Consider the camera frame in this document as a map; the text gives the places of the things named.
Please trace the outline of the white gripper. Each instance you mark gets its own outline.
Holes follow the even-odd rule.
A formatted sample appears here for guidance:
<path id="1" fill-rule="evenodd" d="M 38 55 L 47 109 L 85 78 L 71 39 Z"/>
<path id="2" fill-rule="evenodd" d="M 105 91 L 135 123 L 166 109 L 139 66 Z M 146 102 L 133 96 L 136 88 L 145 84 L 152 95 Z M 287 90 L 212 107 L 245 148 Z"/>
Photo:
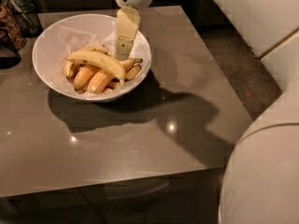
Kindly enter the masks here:
<path id="1" fill-rule="evenodd" d="M 117 12 L 116 55 L 126 60 L 132 50 L 141 17 L 136 8 L 149 7 L 152 0 L 115 0 L 121 9 Z"/>

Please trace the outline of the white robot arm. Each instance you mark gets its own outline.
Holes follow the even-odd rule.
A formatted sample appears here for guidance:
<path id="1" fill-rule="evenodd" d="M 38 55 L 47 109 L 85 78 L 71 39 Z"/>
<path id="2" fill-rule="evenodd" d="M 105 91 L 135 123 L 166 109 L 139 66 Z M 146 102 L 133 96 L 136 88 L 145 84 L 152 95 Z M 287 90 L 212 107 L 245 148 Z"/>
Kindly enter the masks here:
<path id="1" fill-rule="evenodd" d="M 216 224 L 299 224 L 299 0 L 212 1 L 281 90 L 233 151 Z"/>

